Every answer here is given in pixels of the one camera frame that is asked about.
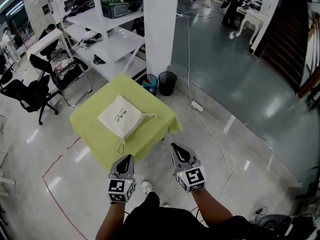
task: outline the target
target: white shoe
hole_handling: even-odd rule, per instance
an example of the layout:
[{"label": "white shoe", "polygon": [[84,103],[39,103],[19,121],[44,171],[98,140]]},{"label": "white shoe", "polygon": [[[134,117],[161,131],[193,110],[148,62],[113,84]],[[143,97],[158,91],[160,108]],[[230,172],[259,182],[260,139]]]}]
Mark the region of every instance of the white shoe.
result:
[{"label": "white shoe", "polygon": [[168,203],[164,203],[164,204],[162,205],[162,207],[165,207],[165,208],[171,208],[171,205],[170,205],[170,204],[168,204]]},{"label": "white shoe", "polygon": [[149,193],[151,192],[155,192],[151,183],[147,180],[143,180],[141,182],[141,188],[142,188],[142,191],[148,196]]}]

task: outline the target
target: gray epoxy floor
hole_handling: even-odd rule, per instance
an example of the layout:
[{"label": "gray epoxy floor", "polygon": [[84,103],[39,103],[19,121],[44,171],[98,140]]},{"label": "gray epoxy floor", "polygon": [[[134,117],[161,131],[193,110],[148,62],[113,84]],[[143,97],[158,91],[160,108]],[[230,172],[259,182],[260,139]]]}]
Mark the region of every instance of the gray epoxy floor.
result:
[{"label": "gray epoxy floor", "polygon": [[[214,17],[189,19],[190,81],[265,141],[306,188],[310,169],[319,163],[319,113],[308,111],[287,82],[249,52],[253,31],[247,28],[240,37],[229,39],[231,30],[221,25],[224,14],[219,7],[209,0],[178,1],[178,10],[203,10],[205,14],[194,14]],[[188,77],[185,18],[176,19],[171,70]]]}]

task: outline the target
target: window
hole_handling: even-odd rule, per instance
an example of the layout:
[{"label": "window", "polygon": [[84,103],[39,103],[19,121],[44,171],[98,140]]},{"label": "window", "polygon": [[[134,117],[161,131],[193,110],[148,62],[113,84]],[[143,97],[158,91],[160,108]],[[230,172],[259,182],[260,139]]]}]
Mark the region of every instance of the window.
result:
[{"label": "window", "polygon": [[46,4],[45,6],[42,6],[42,10],[43,10],[44,15],[47,15],[48,13],[50,13],[49,5]]}]

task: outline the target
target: staircase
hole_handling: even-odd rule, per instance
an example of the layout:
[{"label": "staircase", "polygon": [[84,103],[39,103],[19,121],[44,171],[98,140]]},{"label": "staircase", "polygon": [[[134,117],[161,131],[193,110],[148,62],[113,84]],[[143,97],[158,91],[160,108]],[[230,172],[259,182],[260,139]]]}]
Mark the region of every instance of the staircase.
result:
[{"label": "staircase", "polygon": [[306,0],[281,0],[267,29],[260,58],[264,59],[297,92],[304,74],[308,46]]}]

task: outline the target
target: cloth drawstring bag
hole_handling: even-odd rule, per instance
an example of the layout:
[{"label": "cloth drawstring bag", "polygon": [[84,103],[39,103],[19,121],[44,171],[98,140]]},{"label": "cloth drawstring bag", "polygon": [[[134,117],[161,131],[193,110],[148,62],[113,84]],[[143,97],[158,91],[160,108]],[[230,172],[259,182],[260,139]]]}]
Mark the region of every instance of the cloth drawstring bag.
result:
[{"label": "cloth drawstring bag", "polygon": [[145,117],[157,118],[157,115],[155,113],[142,113],[124,97],[118,95],[98,116],[98,120],[121,139],[117,153],[122,154],[126,138],[140,125]]}]

